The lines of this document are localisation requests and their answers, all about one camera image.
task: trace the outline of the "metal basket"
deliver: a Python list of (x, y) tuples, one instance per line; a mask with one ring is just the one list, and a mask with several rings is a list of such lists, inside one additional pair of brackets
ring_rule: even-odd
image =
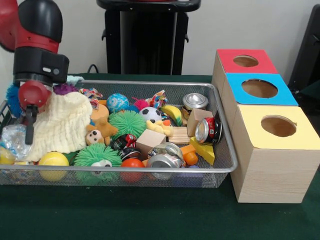
[[(183, 105), (182, 100), (186, 94), (200, 93), (206, 96), (209, 100), (207, 110), (220, 119), (223, 127), (221, 141), (214, 147), (214, 165), (209, 165), (200, 156), (198, 156), (199, 161), (196, 164), (199, 168), (0, 165), (0, 184), (218, 188), (227, 174), (237, 168), (238, 160), (234, 144), (218, 90), (213, 85), (208, 83), (85, 80), (78, 87), (95, 88), (104, 97), (121, 93), (133, 102), (132, 97), (146, 99), (154, 93), (165, 90), (169, 104), (177, 107)], [(16, 119), (11, 116), (6, 102), (0, 106), (0, 122), (1, 129), (5, 125), (16, 122)], [(57, 181), (48, 180), (57, 178), (57, 176), (64, 177)]]

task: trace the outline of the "white wall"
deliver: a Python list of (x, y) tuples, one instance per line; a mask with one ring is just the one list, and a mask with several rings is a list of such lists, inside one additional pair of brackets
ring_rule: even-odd
[[(107, 71), (101, 41), (104, 10), (95, 0), (55, 0), (63, 14), (59, 52), (70, 59), (69, 72), (86, 72), (96, 64)], [(266, 49), (280, 74), (289, 80), (317, 0), (202, 0), (189, 13), (182, 74), (211, 75), (217, 48)], [(11, 82), (13, 56), (0, 49), (0, 97)]]

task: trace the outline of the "green tablecloth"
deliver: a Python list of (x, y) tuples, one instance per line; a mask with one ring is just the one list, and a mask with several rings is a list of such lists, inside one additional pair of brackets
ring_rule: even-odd
[[(210, 76), (85, 75), (86, 79), (210, 82)], [(320, 174), (302, 204), (237, 203), (218, 189), (0, 186), (1, 240), (320, 239)]]

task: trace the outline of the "stacked wooden boxes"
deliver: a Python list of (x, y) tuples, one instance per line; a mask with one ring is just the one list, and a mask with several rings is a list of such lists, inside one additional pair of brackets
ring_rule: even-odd
[(320, 139), (264, 50), (218, 49), (219, 91), (238, 157), (240, 203), (301, 203), (320, 164)]

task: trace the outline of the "green spiky ball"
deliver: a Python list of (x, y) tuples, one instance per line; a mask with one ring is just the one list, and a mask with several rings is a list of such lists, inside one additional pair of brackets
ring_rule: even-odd
[(112, 113), (109, 116), (109, 123), (118, 128), (118, 133), (112, 137), (113, 140), (125, 134), (139, 138), (147, 128), (146, 120), (135, 111)]
[[(77, 154), (74, 165), (79, 167), (90, 167), (92, 164), (101, 160), (109, 160), (112, 163), (112, 167), (120, 167), (122, 163), (117, 150), (113, 150), (110, 146), (106, 147), (103, 143), (95, 143), (87, 146)], [(117, 180), (119, 173), (77, 171), (76, 176), (84, 184), (97, 185), (100, 182)]]

